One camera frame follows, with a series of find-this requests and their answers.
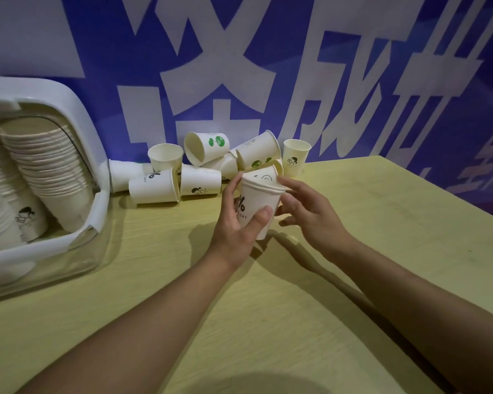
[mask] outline right hand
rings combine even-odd
[[[279,225],[299,225],[309,244],[325,258],[349,254],[357,240],[345,229],[329,199],[309,185],[278,176],[280,184],[290,188],[281,195],[275,215],[290,214]]]

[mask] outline table surface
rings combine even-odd
[[[310,163],[301,179],[331,200],[360,240],[493,312],[492,216],[381,157]],[[219,197],[191,197],[173,207],[135,207],[127,194],[112,198],[104,268],[0,302],[0,393],[14,392],[196,262],[219,204]],[[272,228],[327,265],[296,227]],[[441,392],[279,242],[254,256],[211,306],[165,393]]]

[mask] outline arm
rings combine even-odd
[[[64,354],[18,394],[157,392],[211,301],[270,220],[268,207],[239,226],[233,192],[240,179],[223,191],[210,247],[195,266]]]
[[[281,225],[299,225],[305,239],[462,393],[493,393],[493,314],[359,242],[329,200],[308,185],[278,180],[292,189],[276,212],[291,214]]]

